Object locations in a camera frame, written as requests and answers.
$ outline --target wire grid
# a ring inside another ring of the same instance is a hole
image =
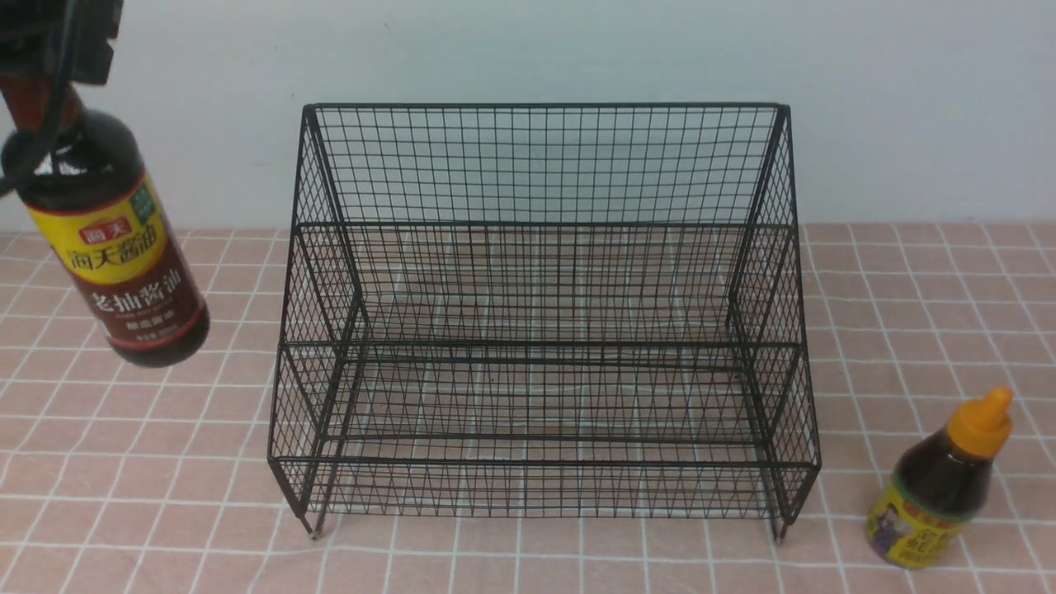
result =
[[[784,535],[821,463],[789,130],[781,106],[306,108],[269,449],[305,527]]]

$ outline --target honey bottle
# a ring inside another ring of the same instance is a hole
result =
[[[0,153],[5,171],[42,125],[51,86],[0,75],[16,128]],[[202,347],[209,310],[124,123],[69,89],[56,146],[17,192],[117,354],[166,367]]]
[[[946,426],[909,448],[869,513],[866,532],[887,562],[937,562],[986,503],[994,457],[1012,432],[1012,390],[965,402]]]

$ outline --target metal wire basket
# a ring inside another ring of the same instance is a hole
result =
[[[780,539],[821,469],[798,255],[787,106],[307,106],[270,466],[313,536],[373,513]]]

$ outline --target dark soy sauce bottle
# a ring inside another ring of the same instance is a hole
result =
[[[51,83],[0,76],[16,127],[0,152],[5,171],[41,126]],[[56,146],[18,196],[118,355],[167,367],[202,347],[208,307],[125,124],[84,109],[71,88]]]

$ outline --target pink tiled surface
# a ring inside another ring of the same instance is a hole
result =
[[[309,541],[265,456],[284,231],[184,234],[204,350],[121,364],[36,236],[0,236],[0,592],[1017,594],[1056,589],[1056,224],[810,225],[825,470],[788,540],[752,520],[333,517]],[[863,514],[898,456],[997,384],[1016,430],[931,570]]]

